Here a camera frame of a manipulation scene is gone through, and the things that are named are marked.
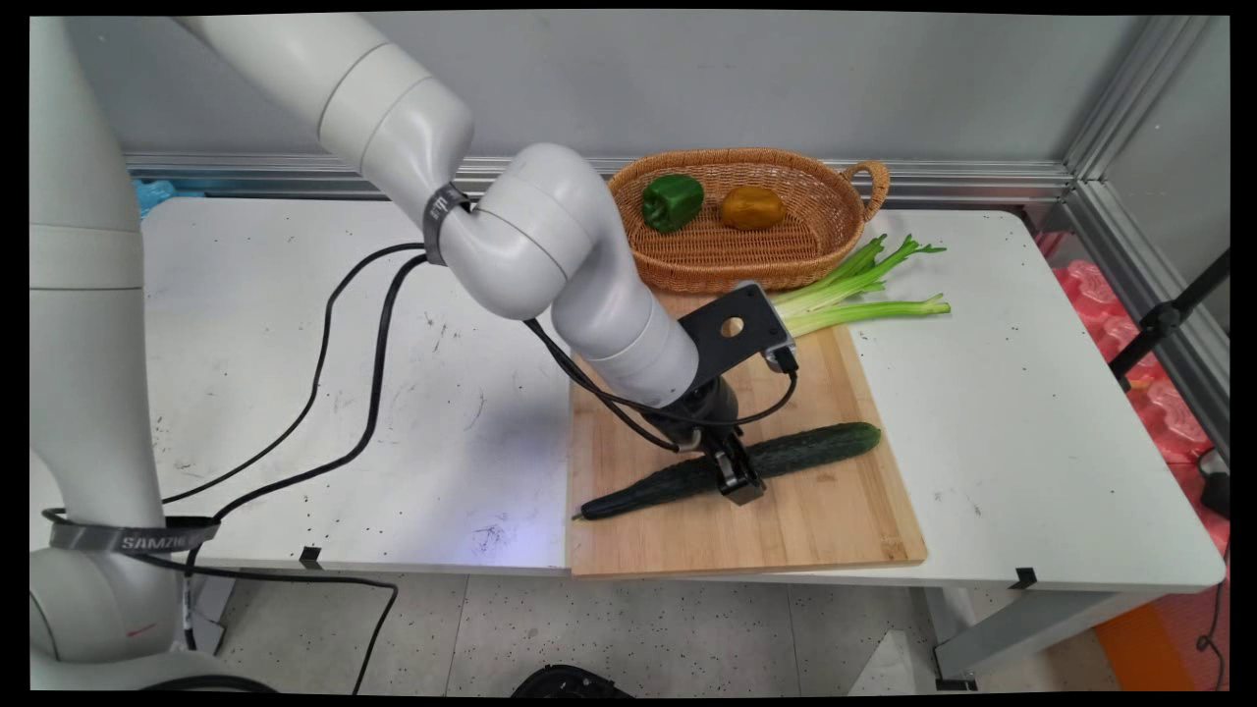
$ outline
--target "bolt hole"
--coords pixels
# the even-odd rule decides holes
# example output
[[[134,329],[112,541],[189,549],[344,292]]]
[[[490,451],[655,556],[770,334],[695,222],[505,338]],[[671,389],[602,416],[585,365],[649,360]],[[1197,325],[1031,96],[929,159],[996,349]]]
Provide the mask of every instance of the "bolt hole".
[[[743,326],[745,326],[745,322],[742,321],[742,317],[729,317],[720,325],[720,335],[725,338],[732,338],[742,333]]]

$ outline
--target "blue object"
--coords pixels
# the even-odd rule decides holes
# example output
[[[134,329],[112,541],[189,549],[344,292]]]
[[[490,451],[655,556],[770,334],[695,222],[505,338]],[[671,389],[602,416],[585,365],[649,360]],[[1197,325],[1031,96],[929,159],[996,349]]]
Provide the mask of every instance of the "blue object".
[[[163,179],[148,184],[133,179],[131,186],[136,187],[136,200],[140,201],[140,220],[171,196],[205,196],[204,191],[177,191],[173,184]]]

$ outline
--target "table leg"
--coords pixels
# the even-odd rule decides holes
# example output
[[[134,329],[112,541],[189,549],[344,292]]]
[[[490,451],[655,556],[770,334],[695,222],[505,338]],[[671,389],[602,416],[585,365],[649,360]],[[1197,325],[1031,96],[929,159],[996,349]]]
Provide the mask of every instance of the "table leg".
[[[196,649],[211,655],[219,652],[225,632],[219,619],[226,609],[235,580],[230,577],[197,576],[192,585],[192,637]]]
[[[1156,599],[1149,594],[1027,590],[974,623],[973,606],[968,596],[960,600],[959,591],[965,590],[925,590],[939,640],[934,648],[939,673],[957,681],[972,681],[974,671],[1037,653]]]

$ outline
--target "green cucumber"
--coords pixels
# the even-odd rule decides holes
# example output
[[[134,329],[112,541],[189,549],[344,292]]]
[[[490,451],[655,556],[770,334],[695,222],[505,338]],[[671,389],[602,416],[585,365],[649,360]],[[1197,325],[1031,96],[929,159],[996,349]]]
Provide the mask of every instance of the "green cucumber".
[[[778,437],[747,448],[762,478],[820,467],[869,452],[881,430],[869,423],[841,423]],[[597,521],[716,489],[719,469],[708,457],[686,459],[581,506],[576,518]]]

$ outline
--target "basket handle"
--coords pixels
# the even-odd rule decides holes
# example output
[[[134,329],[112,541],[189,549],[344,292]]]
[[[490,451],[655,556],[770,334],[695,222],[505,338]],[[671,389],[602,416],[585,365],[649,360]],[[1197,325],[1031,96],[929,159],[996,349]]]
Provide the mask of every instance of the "basket handle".
[[[850,182],[856,176],[856,172],[861,170],[869,172],[869,176],[872,177],[872,194],[869,195],[869,203],[865,205],[864,214],[864,219],[867,221],[874,218],[886,201],[886,194],[890,191],[890,170],[877,160],[866,160],[842,170],[842,176]]]

